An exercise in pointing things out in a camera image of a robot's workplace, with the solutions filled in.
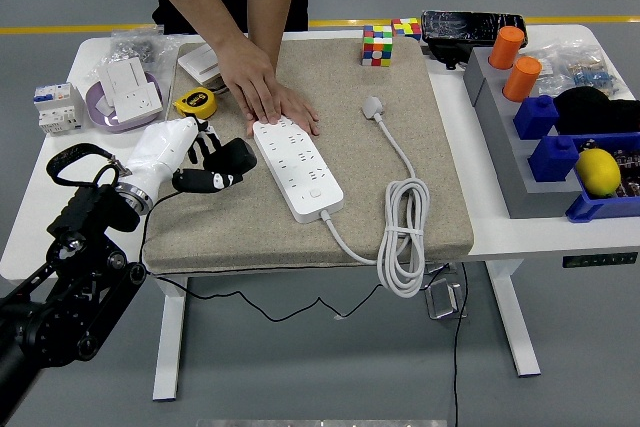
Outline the person's right hand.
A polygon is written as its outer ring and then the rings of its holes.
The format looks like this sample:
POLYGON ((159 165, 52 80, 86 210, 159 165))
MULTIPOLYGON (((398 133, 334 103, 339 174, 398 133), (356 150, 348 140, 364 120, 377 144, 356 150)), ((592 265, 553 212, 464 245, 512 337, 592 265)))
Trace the person's right hand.
POLYGON ((245 119, 275 122, 281 112, 276 100, 277 82, 270 59, 243 34, 214 46, 221 76, 245 119))

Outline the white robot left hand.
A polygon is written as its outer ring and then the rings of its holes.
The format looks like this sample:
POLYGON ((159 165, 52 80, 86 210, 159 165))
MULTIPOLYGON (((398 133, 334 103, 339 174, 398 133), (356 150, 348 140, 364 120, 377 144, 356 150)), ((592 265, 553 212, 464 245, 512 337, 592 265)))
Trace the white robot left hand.
POLYGON ((145 128, 116 190, 150 209, 167 182, 180 193, 217 193, 242 182, 256 163, 244 140, 222 145, 206 121, 184 117, 145 128))

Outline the person's left hand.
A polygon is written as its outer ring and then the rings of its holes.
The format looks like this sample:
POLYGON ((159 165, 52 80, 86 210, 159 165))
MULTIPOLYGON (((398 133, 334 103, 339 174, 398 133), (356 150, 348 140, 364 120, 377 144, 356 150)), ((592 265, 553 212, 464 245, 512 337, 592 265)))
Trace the person's left hand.
POLYGON ((319 116, 311 104, 298 92, 275 81, 267 87, 270 94, 266 100, 249 99, 242 107, 247 122, 247 134, 252 135, 254 121, 275 125, 282 116, 292 120, 303 131, 312 136, 319 134, 319 116))

